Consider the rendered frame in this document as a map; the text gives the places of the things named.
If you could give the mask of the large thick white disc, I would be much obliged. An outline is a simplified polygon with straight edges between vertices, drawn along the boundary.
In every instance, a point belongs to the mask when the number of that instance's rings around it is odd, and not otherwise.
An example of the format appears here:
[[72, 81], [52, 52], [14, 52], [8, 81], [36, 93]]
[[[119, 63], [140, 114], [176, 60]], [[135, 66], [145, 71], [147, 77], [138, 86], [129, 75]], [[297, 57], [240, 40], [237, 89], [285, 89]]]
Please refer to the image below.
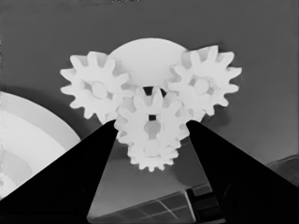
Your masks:
[[79, 136], [45, 107], [0, 92], [0, 200], [79, 142]]

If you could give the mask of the white round carrier with pins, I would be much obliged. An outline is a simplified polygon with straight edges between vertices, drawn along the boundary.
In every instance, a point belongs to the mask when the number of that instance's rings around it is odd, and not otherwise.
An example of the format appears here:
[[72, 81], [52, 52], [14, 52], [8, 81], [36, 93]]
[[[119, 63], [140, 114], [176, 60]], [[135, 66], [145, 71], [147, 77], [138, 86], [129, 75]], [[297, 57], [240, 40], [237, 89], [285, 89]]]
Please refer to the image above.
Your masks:
[[129, 74], [128, 86], [133, 90], [165, 89], [173, 76], [171, 66], [182, 63], [186, 52], [185, 47], [169, 39], [144, 37], [121, 44], [108, 57], [117, 61], [121, 73]]

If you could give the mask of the small white toothed gear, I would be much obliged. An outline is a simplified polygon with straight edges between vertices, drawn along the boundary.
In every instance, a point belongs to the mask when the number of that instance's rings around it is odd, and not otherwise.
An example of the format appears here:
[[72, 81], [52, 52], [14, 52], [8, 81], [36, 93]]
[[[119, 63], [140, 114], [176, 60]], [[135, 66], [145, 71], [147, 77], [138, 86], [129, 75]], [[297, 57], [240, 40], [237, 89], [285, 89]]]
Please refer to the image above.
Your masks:
[[137, 90], [129, 102], [130, 106], [120, 107], [115, 122], [120, 143], [139, 150], [166, 150], [180, 147], [180, 141], [189, 135], [186, 123], [190, 116], [173, 92], [163, 96], [160, 89], [153, 89], [147, 96]]
[[159, 144], [149, 140], [145, 144], [133, 144], [129, 146], [128, 156], [130, 163], [139, 170], [148, 169], [153, 173], [156, 169], [163, 171], [166, 165], [172, 166], [174, 159], [178, 157], [178, 150], [171, 146]]
[[239, 87], [231, 83], [242, 73], [241, 67], [230, 66], [234, 58], [232, 51], [219, 52], [219, 47], [214, 45], [192, 50], [189, 68], [178, 63], [173, 66], [180, 80], [168, 81], [168, 89], [178, 92], [179, 100], [193, 120], [214, 116], [214, 106], [228, 106], [225, 95], [239, 91]]
[[71, 68], [60, 70], [60, 75], [69, 81], [67, 86], [61, 87], [61, 93], [75, 97], [69, 106], [73, 109], [82, 107], [85, 119], [95, 115], [102, 124], [116, 119], [122, 101], [135, 94], [122, 87], [130, 80], [130, 75], [116, 76], [117, 60], [101, 52], [71, 55], [70, 62]]

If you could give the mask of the dark robot body block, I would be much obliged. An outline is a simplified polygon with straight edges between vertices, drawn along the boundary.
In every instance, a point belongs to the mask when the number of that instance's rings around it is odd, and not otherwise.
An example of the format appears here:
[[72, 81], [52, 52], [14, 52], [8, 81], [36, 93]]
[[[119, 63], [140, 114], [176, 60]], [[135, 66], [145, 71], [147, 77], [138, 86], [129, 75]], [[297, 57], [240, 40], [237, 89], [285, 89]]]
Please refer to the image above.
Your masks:
[[217, 198], [208, 185], [186, 190], [196, 224], [225, 224], [226, 220]]

